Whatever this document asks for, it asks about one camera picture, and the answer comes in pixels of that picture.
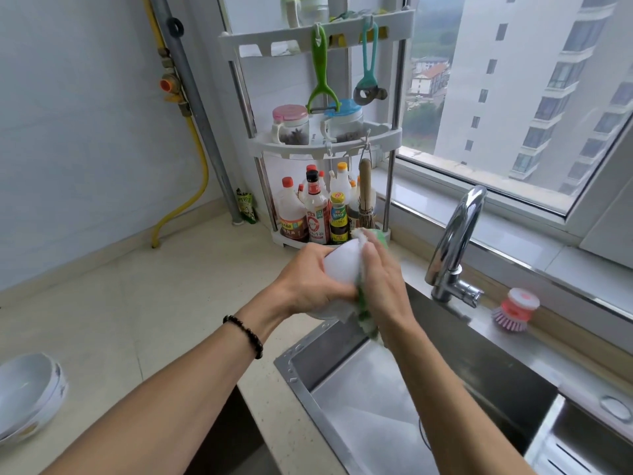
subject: high-rise building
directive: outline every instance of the high-rise building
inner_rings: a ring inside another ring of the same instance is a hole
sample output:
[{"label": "high-rise building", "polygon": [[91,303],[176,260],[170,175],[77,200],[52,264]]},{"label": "high-rise building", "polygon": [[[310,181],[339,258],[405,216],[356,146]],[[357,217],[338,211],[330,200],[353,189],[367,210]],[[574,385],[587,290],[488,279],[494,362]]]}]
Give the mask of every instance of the high-rise building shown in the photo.
[{"label": "high-rise building", "polygon": [[465,0],[434,154],[576,194],[633,108],[631,13],[633,0]]}]

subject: black beaded bracelet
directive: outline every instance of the black beaded bracelet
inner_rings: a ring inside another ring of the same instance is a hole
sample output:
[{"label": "black beaded bracelet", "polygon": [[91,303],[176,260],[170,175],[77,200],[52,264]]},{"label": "black beaded bracelet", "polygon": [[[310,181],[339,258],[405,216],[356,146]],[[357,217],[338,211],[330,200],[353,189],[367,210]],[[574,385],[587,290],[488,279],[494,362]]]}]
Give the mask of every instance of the black beaded bracelet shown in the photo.
[{"label": "black beaded bracelet", "polygon": [[234,317],[233,315],[227,315],[226,317],[224,317],[224,321],[222,323],[225,324],[226,322],[231,322],[237,325],[242,329],[242,332],[246,333],[246,336],[248,336],[248,340],[251,342],[251,345],[253,345],[253,348],[255,349],[255,359],[260,359],[264,352],[264,345],[262,345],[259,341],[259,337],[255,333],[253,333],[250,328],[246,328],[242,323],[242,320]]}]

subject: red roof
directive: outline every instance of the red roof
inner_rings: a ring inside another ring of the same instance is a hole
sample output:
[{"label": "red roof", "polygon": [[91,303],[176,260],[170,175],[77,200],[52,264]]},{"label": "red roof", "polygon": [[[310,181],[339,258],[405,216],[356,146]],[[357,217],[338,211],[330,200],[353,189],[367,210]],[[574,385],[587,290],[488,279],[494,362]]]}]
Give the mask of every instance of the red roof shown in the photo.
[{"label": "red roof", "polygon": [[436,76],[438,76],[439,74],[441,74],[444,71],[446,71],[446,69],[447,69],[446,63],[438,63],[438,64],[432,66],[431,68],[429,68],[428,70],[424,70],[421,73],[421,75],[424,75],[428,79],[433,79]]}]

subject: white corner shelf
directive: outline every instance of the white corner shelf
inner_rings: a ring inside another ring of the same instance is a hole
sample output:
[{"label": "white corner shelf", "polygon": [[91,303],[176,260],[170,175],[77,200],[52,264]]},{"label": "white corner shelf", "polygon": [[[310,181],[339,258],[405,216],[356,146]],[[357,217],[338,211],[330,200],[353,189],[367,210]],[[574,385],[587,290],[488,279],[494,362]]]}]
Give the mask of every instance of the white corner shelf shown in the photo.
[{"label": "white corner shelf", "polygon": [[[366,121],[364,132],[370,131],[369,143],[372,149],[380,148],[383,152],[400,148],[402,145],[402,128],[392,130],[386,123]],[[310,145],[279,145],[272,142],[270,132],[258,133],[248,140],[253,156],[261,157],[264,153],[283,159],[323,160],[343,158],[356,155],[363,150],[365,140],[352,140],[343,143],[311,143]]]},{"label": "white corner shelf", "polygon": [[[415,10],[409,7],[393,13],[375,15],[378,40],[396,42],[413,37],[414,17]],[[360,45],[364,23],[365,20],[360,17],[322,24],[329,49]],[[225,31],[219,36],[219,41],[226,61],[247,57],[295,55],[312,51],[312,30],[312,26],[302,26],[260,33],[231,34]]]},{"label": "white corner shelf", "polygon": [[[382,223],[376,222],[376,228],[382,229]],[[279,231],[271,230],[270,234],[273,237],[273,242],[279,246],[291,246],[293,248],[300,250],[303,247],[305,247],[305,245],[307,245],[306,242],[299,242],[297,240],[292,240],[290,238],[284,237],[281,233],[281,230]],[[385,235],[385,240],[387,241],[387,243],[391,242],[391,229],[387,230],[387,233],[385,233],[384,235]]]}]

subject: person's left hand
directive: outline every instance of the person's left hand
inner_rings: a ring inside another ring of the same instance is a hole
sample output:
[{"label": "person's left hand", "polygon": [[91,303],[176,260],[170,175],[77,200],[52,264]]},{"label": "person's left hand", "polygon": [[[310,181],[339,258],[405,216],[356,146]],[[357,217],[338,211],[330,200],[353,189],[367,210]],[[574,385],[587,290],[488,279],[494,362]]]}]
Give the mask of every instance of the person's left hand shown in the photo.
[{"label": "person's left hand", "polygon": [[279,297],[285,318],[316,310],[337,298],[356,299],[358,290],[353,284],[337,282],[325,274],[323,259],[335,248],[308,243],[269,287]]}]

